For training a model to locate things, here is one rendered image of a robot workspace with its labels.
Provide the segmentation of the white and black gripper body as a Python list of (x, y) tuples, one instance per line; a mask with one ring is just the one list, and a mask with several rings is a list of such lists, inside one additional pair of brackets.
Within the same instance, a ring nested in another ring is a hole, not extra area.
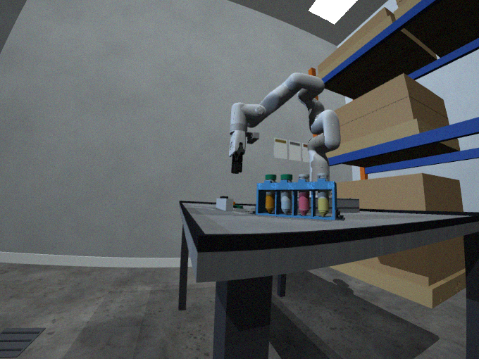
[(236, 152), (237, 154), (240, 153), (240, 150), (239, 150), (240, 143), (242, 143), (243, 151), (245, 153), (247, 133), (243, 130), (232, 130), (230, 131), (230, 135), (232, 136), (230, 140), (229, 157), (231, 157), (232, 155), (235, 156)]

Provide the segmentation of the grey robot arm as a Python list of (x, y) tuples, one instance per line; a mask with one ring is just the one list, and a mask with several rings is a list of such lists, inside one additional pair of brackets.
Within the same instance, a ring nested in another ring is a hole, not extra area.
[(328, 181), (330, 181), (330, 165), (325, 153), (334, 151), (340, 146), (340, 122), (334, 111), (325, 111), (323, 104), (315, 99), (324, 89), (325, 84), (319, 77), (293, 73), (284, 83), (269, 93), (259, 105), (233, 104), (230, 131), (245, 131), (248, 137), (247, 144), (253, 144), (259, 139), (259, 133), (248, 132), (247, 127), (257, 126), (298, 92), (297, 98), (309, 112), (309, 129), (312, 134), (319, 134), (310, 139), (307, 145), (310, 182), (318, 181), (318, 173), (328, 173)]

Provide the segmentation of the black table edge trim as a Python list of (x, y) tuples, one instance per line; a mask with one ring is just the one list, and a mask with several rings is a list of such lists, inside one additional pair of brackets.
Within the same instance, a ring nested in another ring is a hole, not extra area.
[[(462, 218), (410, 222), (395, 225), (381, 225), (372, 227), (357, 227), (348, 229), (329, 229), (306, 232), (278, 232), (258, 234), (205, 234), (194, 218), (189, 214), (182, 203), (210, 203), (196, 201), (180, 201), (187, 226), (192, 236), (197, 252), (224, 252), (224, 251), (253, 251), (274, 248), (291, 248), (299, 246), (313, 246), (332, 244), (345, 241), (356, 241), (376, 237), (386, 237), (396, 234), (418, 232), (428, 229), (462, 225), (479, 221), (479, 212), (451, 212), (425, 210), (381, 210), (359, 209), (359, 211), (388, 212), (388, 213), (416, 213), (436, 215), (470, 215)], [(216, 204), (216, 203), (210, 203)]]

